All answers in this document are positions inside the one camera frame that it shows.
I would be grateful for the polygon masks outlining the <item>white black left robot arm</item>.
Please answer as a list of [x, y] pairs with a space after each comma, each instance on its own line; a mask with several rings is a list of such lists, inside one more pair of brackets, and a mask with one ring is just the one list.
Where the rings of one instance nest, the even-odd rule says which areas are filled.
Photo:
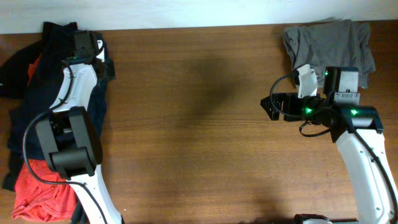
[[30, 123], [49, 169], [64, 179], [90, 223], [124, 223], [103, 180], [103, 149], [88, 114], [93, 89], [106, 73], [105, 49], [93, 31], [73, 35], [73, 55], [62, 61], [63, 82], [50, 108]]

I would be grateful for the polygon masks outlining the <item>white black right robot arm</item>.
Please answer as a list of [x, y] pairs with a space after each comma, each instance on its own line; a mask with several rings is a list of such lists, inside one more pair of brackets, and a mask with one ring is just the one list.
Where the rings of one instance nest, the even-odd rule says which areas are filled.
[[322, 98], [314, 69], [304, 65], [292, 74], [296, 93], [269, 93], [260, 105], [271, 120], [322, 125], [341, 154], [358, 208], [356, 223], [397, 223], [397, 187], [386, 158], [384, 127], [377, 109], [359, 104], [359, 70], [327, 67]]

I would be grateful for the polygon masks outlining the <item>navy blue shorts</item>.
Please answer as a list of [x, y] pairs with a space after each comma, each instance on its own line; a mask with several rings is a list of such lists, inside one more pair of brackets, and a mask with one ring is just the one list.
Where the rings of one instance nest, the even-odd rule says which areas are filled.
[[23, 159], [24, 131], [33, 118], [50, 108], [55, 101], [63, 81], [61, 69], [62, 64], [58, 75], [49, 81], [42, 82], [38, 78], [32, 79], [21, 98], [21, 105], [10, 110], [11, 133], [7, 140], [7, 147], [11, 150], [12, 157]]

